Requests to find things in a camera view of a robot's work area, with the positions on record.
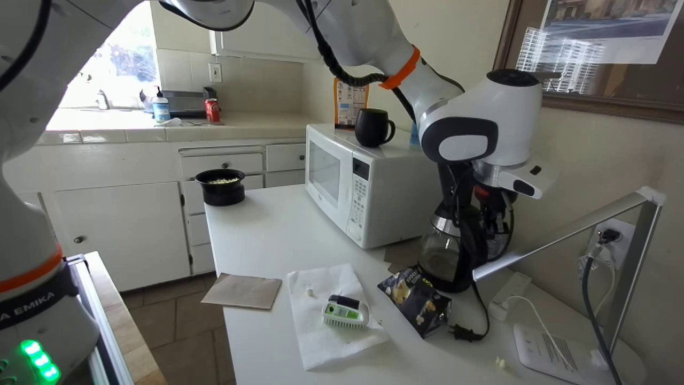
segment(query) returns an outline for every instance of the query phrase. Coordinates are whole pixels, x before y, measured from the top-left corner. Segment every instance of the black pot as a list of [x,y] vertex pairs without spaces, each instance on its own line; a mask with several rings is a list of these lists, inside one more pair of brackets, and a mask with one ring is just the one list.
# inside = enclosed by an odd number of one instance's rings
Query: black pot
[[210,170],[197,174],[207,206],[235,206],[243,199],[243,174],[237,170]]

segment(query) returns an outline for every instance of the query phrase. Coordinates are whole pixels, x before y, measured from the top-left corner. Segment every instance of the wooden floor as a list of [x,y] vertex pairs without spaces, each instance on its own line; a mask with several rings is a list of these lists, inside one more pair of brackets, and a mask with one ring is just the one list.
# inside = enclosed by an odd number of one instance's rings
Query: wooden floor
[[170,385],[232,385],[221,310],[198,305],[214,275],[123,294],[123,303]]

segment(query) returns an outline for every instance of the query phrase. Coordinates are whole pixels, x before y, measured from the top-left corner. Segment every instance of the red can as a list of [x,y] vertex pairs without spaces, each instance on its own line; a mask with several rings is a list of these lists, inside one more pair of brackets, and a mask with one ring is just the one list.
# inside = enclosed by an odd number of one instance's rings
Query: red can
[[220,122],[220,108],[215,99],[204,99],[207,122]]

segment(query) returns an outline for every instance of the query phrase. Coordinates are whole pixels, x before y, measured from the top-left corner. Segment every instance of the electrical outlet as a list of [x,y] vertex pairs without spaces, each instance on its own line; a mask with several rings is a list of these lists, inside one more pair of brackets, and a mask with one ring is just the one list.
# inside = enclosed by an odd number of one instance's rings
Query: electrical outlet
[[604,232],[604,230],[618,232],[619,238],[614,239],[614,242],[607,247],[608,252],[598,252],[595,262],[610,263],[608,258],[614,258],[615,269],[619,269],[622,263],[623,263],[626,250],[627,250],[627,247],[632,245],[634,224],[623,223],[623,221],[618,221],[618,219],[604,221],[604,223],[595,224],[595,230],[594,230],[594,233],[591,233],[591,242],[595,242],[595,239],[598,239],[598,233]]
[[210,83],[220,83],[220,64],[217,63],[210,63]]

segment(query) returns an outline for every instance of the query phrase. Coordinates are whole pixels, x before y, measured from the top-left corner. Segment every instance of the window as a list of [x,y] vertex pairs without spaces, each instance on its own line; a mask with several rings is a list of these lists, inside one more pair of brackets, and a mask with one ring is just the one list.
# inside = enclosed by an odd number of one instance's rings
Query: window
[[138,92],[157,86],[149,3],[135,7],[80,73],[68,83],[60,109],[133,109]]

